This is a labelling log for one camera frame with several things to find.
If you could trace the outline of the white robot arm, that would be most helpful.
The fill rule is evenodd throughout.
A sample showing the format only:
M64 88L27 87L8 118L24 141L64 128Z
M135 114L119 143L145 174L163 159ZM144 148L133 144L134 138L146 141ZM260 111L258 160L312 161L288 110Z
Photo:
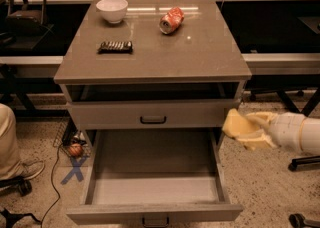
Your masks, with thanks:
M253 132L236 136L246 148L283 148L299 154L320 154L320 120L303 114L254 113L245 116Z

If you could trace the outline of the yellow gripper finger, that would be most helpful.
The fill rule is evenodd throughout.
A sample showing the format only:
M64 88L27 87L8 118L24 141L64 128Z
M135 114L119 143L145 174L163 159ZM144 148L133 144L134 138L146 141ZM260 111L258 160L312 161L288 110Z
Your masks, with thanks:
M257 148L273 149L277 147L271 137L265 134L238 137L237 141L240 142L247 150L255 150Z
M277 117L278 115L273 112L254 112L246 115L249 121L259 125L263 129L268 129L271 122Z

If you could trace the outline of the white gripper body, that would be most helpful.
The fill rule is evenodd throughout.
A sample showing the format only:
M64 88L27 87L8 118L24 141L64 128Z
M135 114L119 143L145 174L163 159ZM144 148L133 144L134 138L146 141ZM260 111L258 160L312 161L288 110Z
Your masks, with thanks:
M305 119L303 114L279 114L270 122L268 134L280 147L300 150L301 130Z

